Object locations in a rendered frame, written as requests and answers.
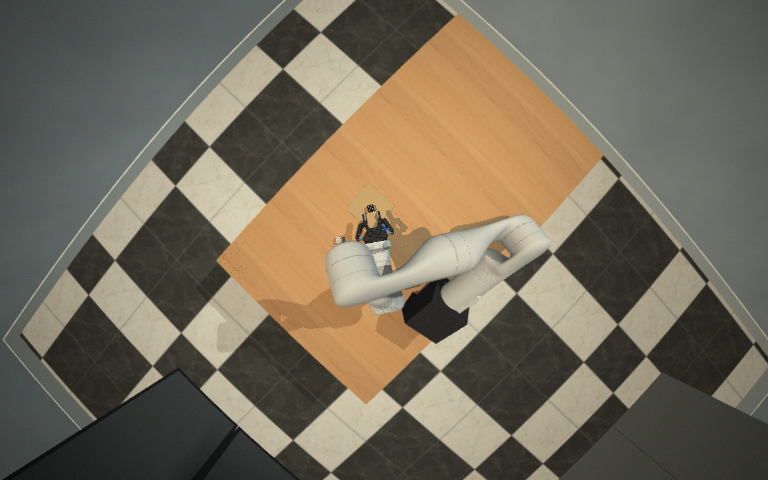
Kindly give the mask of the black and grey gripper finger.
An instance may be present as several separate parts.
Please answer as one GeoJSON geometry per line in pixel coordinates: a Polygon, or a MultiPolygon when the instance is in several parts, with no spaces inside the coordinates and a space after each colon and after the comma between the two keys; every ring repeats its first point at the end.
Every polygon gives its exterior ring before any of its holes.
{"type": "Polygon", "coordinates": [[[362,229],[364,227],[365,227],[365,229],[368,230],[368,231],[367,230],[366,231],[368,232],[369,236],[372,237],[372,232],[371,232],[371,230],[370,230],[370,228],[369,228],[369,226],[367,224],[368,222],[367,222],[366,212],[364,212],[364,214],[362,214],[362,218],[363,218],[363,222],[358,224],[358,228],[357,228],[357,232],[356,232],[356,236],[355,236],[357,241],[360,241],[360,240],[363,241],[362,229]]]}
{"type": "Polygon", "coordinates": [[[385,226],[387,227],[387,232],[386,232],[387,236],[390,234],[394,234],[394,229],[392,228],[388,220],[386,218],[384,219],[381,218],[380,211],[376,210],[376,215],[378,220],[377,231],[376,231],[377,235],[380,235],[380,229],[382,229],[382,224],[385,224],[385,226]]]}

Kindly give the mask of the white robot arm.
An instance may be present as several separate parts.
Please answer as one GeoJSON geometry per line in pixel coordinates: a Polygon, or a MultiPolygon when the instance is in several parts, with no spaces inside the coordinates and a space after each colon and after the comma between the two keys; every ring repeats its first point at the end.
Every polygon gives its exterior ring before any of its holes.
{"type": "Polygon", "coordinates": [[[548,236],[531,217],[516,215],[432,236],[395,271],[391,266],[389,240],[340,243],[328,251],[325,266],[338,306],[368,302],[375,315],[400,311],[405,304],[402,290],[454,276],[442,287],[441,296],[447,306],[461,313],[543,254],[550,244],[548,236]],[[488,248],[496,241],[504,245],[509,258],[488,248]]]}

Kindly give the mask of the beige flat mat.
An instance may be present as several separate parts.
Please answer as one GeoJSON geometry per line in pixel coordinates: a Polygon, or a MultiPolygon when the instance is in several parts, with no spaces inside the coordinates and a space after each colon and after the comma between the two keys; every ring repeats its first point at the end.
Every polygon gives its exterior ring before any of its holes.
{"type": "Polygon", "coordinates": [[[374,228],[377,227],[378,223],[376,210],[380,211],[381,218],[384,219],[394,207],[387,198],[368,183],[346,209],[361,223],[363,222],[362,214],[366,212],[367,224],[369,228],[374,228]],[[367,206],[371,204],[373,204],[375,211],[368,212],[367,206]]]}

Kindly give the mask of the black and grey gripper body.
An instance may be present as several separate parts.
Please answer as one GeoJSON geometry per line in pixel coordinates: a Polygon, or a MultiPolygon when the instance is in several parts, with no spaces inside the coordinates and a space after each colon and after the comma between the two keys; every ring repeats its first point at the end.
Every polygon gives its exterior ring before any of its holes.
{"type": "Polygon", "coordinates": [[[388,236],[387,236],[387,233],[384,230],[380,229],[380,235],[377,235],[377,233],[376,233],[377,227],[370,228],[370,230],[372,232],[372,237],[370,237],[368,232],[366,232],[364,237],[363,237],[363,241],[365,242],[365,244],[387,240],[388,236]],[[378,238],[378,237],[380,237],[380,238],[378,238]],[[373,240],[370,240],[370,239],[373,239],[373,240]]]}

